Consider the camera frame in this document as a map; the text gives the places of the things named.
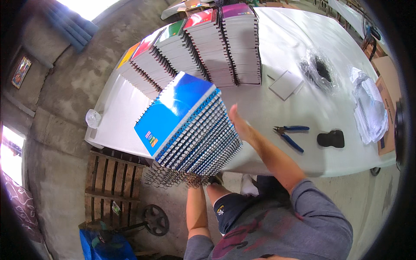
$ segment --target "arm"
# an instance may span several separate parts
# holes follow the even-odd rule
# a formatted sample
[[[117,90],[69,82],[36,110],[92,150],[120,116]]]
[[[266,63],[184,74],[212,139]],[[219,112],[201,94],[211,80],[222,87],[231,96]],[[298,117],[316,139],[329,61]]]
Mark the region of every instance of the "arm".
[[[195,235],[211,238],[208,230],[208,217],[205,194],[202,187],[189,188],[186,202],[186,226],[188,239]]]
[[[240,138],[257,152],[267,169],[292,194],[293,188],[306,178],[299,166],[282,150],[277,148],[257,130],[249,126],[237,113],[237,105],[230,109],[229,117]]]

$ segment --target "hand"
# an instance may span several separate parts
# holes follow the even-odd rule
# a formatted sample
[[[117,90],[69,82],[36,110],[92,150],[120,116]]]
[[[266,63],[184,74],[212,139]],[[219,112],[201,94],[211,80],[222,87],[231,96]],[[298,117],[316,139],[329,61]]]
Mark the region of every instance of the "hand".
[[[252,136],[252,132],[251,132],[252,128],[237,113],[237,104],[234,104],[231,107],[230,112],[228,113],[228,116],[230,117],[231,123],[234,125],[235,130],[237,131],[241,140],[248,142]]]

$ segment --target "black foam pad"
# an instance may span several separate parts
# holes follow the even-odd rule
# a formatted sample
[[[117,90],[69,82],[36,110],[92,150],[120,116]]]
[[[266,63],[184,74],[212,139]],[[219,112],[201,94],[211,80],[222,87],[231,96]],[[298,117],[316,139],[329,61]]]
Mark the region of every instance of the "black foam pad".
[[[327,134],[318,134],[317,141],[323,147],[343,148],[345,146],[344,133],[341,130],[332,130]]]

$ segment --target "purple notebook cover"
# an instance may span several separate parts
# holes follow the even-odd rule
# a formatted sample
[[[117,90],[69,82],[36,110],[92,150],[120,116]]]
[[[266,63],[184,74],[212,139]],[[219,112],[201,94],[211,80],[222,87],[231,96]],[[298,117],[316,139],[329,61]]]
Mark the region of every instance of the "purple notebook cover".
[[[226,5],[222,7],[223,10],[223,18],[229,18],[232,16],[240,16],[240,15],[253,15],[250,7],[245,3],[234,4],[234,5]]]

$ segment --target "blue pliers handle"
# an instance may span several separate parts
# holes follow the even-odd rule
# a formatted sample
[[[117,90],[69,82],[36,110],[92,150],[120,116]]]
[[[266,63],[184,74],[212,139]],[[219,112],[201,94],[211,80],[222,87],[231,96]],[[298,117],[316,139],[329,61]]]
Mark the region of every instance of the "blue pliers handle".
[[[309,130],[309,127],[307,126],[284,126],[279,127],[275,126],[275,131],[280,134],[281,137],[283,137],[286,142],[288,142],[293,148],[298,150],[299,152],[303,153],[304,150],[300,148],[299,145],[297,145],[287,134],[285,134],[285,131],[307,131]]]

